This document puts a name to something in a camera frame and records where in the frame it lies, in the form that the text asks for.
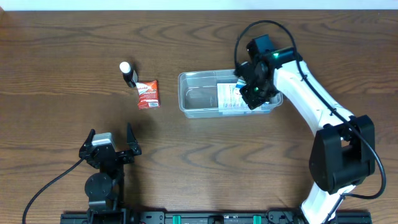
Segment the white bottle cap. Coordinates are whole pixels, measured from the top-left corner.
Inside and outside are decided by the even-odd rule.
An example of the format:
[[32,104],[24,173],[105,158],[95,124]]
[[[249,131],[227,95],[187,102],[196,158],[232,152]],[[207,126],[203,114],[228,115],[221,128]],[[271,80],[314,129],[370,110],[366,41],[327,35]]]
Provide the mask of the white bottle cap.
[[129,73],[131,71],[131,66],[130,66],[130,64],[128,62],[120,63],[119,68],[125,74],[127,74],[127,73]]

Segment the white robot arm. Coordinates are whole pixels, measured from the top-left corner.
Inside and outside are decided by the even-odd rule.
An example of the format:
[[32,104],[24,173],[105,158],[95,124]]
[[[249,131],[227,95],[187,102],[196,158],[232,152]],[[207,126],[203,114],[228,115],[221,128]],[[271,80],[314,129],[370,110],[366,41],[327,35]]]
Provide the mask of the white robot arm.
[[[333,105],[339,114],[344,116],[347,120],[353,114],[347,109],[338,104],[326,90],[316,81],[307,64],[304,61],[300,62],[304,74],[307,75],[308,81],[316,88],[319,94],[324,99]],[[303,82],[302,77],[297,70],[295,61],[283,64],[274,72],[274,85],[281,91],[297,108],[298,112],[306,120],[310,129],[315,135],[319,129],[323,129],[324,125],[330,124],[336,126],[342,121],[336,116],[331,116],[330,110],[323,104],[317,96],[309,89],[308,85]],[[348,193],[353,190],[355,186],[349,185],[337,191],[337,193],[329,194],[323,191],[314,183],[308,198],[303,202],[301,210],[309,222],[309,224],[319,224],[325,221],[325,218],[332,211],[334,205],[338,201],[342,193]],[[335,217],[335,213],[331,214],[330,219]]]
[[[274,21],[254,22],[239,38],[261,22],[285,30],[293,47],[276,50],[268,35],[256,37],[246,46],[252,62],[239,64],[236,60],[238,39],[235,74],[246,81],[240,92],[253,110],[280,91],[310,126],[315,136],[309,162],[314,184],[300,208],[309,224],[326,223],[335,216],[343,196],[374,173],[374,125],[366,115],[356,118],[326,92],[310,73],[297,53],[293,37],[282,25]],[[349,145],[343,147],[342,140],[349,141]],[[369,143],[371,150],[367,150],[363,142]]]

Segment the clear plastic container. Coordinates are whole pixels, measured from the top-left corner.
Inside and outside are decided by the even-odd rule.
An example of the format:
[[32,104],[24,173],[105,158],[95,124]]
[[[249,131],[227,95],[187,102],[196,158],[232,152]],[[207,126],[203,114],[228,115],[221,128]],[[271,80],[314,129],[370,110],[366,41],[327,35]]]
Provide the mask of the clear plastic container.
[[221,116],[242,116],[268,114],[283,102],[282,93],[278,93],[269,104],[250,110],[245,108],[219,108],[219,83],[238,81],[233,69],[202,72],[183,72],[178,76],[178,102],[180,109],[188,118],[214,118]]

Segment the wood grain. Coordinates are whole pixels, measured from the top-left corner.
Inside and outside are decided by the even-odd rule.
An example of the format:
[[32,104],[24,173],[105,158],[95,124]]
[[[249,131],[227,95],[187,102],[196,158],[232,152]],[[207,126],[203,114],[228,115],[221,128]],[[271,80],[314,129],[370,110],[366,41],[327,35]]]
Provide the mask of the wood grain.
[[[91,128],[126,147],[131,122],[143,155],[126,166],[126,201],[167,210],[266,210],[297,207],[312,185],[313,136],[289,100],[267,116],[187,119],[178,108],[179,73],[233,67],[236,36],[251,22],[287,26],[318,81],[356,115],[376,126],[387,172],[385,194],[349,198],[375,223],[398,219],[397,11],[106,11],[8,12],[0,27],[0,217],[20,223],[31,197],[78,160]],[[270,34],[253,27],[241,43]],[[247,58],[244,45],[239,58]],[[137,92],[118,65],[133,59],[140,80],[159,81],[162,107],[137,109]],[[57,223],[84,211],[82,164],[33,204],[29,223]],[[373,194],[380,177],[355,192]]]

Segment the red package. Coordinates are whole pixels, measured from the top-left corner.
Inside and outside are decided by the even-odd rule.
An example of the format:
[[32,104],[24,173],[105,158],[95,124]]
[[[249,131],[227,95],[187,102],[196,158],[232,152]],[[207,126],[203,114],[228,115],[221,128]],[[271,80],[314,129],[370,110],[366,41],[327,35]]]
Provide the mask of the red package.
[[160,107],[157,80],[153,82],[137,82],[139,94],[138,109]]

